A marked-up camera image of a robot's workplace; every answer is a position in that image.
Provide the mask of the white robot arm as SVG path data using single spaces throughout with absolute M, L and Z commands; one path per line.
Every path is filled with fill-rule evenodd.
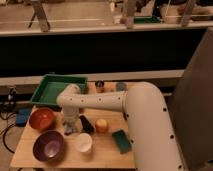
M 76 116 L 78 108 L 124 113 L 137 171 L 184 171 L 165 99 L 152 83 L 138 82 L 127 91 L 98 94 L 79 94 L 69 85 L 56 103 L 64 116 Z

